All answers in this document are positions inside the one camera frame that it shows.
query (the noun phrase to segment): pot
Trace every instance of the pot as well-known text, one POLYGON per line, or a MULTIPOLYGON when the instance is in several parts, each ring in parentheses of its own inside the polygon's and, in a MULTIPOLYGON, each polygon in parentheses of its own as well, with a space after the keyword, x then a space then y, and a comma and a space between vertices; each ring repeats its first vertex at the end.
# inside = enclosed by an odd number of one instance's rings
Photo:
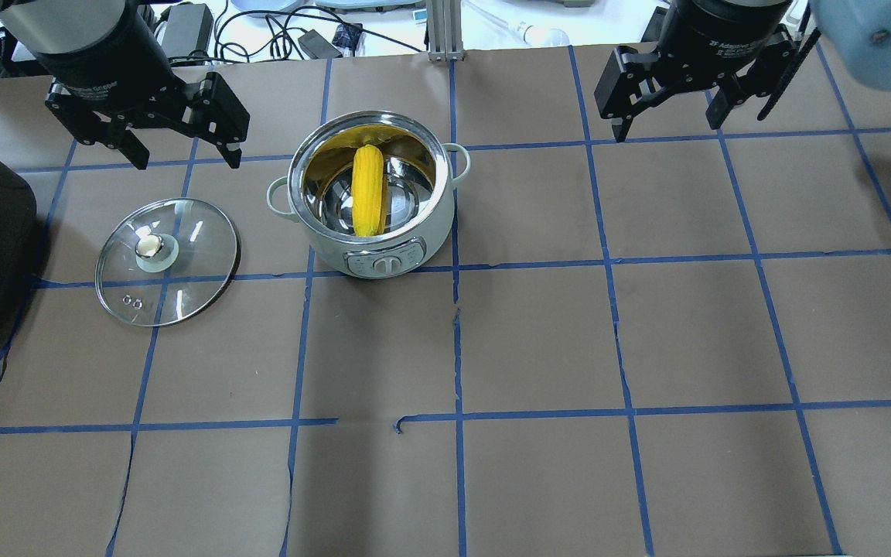
POLYGON ((332 268, 360 279, 385 279, 417 268, 439 250, 456 214, 453 191, 469 169, 466 148, 440 142, 407 116, 354 112, 324 124, 302 142, 287 176, 268 187, 266 205, 301 223, 318 257, 332 268), (375 145, 384 155, 387 214, 378 236, 353 233, 353 156, 362 145, 375 145), (449 152, 466 160, 457 176, 449 152), (273 204, 275 191, 284 186, 290 211, 273 204))

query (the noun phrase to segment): robotic arm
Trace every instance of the robotic arm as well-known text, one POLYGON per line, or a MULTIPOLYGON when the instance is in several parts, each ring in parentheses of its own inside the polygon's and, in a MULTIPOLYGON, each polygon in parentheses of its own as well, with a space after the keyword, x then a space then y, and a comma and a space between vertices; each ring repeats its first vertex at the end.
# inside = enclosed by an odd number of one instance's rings
POLYGON ((707 121, 718 129, 735 106, 778 93, 823 32, 848 72, 891 91, 891 0, 810 0, 820 31, 806 43, 779 24, 792 0, 672 0, 658 45, 642 54, 618 46, 594 91, 614 137, 628 137, 633 118, 672 95, 718 88, 707 121))
POLYGON ((197 84, 174 75, 135 2, 0 0, 0 12, 54 76, 47 109, 77 141, 102 142, 145 169, 149 151, 130 128, 170 128, 240 165, 250 113, 218 73, 197 84))

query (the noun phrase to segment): yellow corn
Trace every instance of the yellow corn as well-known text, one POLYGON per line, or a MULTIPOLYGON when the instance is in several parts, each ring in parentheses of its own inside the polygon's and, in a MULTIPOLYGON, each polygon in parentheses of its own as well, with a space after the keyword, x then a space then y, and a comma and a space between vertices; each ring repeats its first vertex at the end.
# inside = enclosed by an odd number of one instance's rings
POLYGON ((353 231, 356 236, 376 236, 384 228, 383 154, 374 145, 364 145, 353 156, 353 231))

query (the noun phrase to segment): metal frame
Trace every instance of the metal frame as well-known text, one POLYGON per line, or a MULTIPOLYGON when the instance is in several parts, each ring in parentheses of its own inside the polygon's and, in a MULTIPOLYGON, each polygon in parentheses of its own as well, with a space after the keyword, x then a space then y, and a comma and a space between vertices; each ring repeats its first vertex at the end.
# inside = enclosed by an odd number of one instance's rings
POLYGON ((463 25, 460 24, 461 0, 427 0, 428 59, 462 60, 463 25))

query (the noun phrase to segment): pot rim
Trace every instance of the pot rim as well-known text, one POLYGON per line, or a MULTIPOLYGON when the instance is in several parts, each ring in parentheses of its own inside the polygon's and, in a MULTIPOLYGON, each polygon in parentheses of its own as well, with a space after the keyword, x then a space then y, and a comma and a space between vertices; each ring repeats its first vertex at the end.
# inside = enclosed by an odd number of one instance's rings
POLYGON ((291 166, 287 172, 287 198, 291 209, 312 232, 344 244, 352 244, 357 247, 371 246, 372 244, 399 239, 402 236, 413 236, 418 226, 421 226, 425 220, 428 220, 428 216, 432 214, 432 211, 435 211, 436 207, 442 202, 442 198, 446 196, 446 190, 449 190, 448 186, 450 180, 452 180, 450 174, 452 174, 452 165, 450 165, 449 158, 446 156, 446 148, 435 137, 435 134, 432 134, 431 130, 403 114, 386 110, 363 110, 350 112, 329 120, 329 122, 319 126, 308 138, 305 138, 304 142, 301 142, 297 151, 294 151, 291 166), (435 182, 434 186, 432 186, 432 197, 428 200, 428 204, 417 215, 414 215, 406 225, 392 232, 365 237, 337 232, 325 226, 311 211, 311 208, 304 200, 304 196, 301 194, 301 181, 304 179, 308 163, 311 162, 311 159, 314 158, 325 142, 351 128, 373 124, 404 130, 417 138, 423 147, 430 152, 435 161, 435 182))

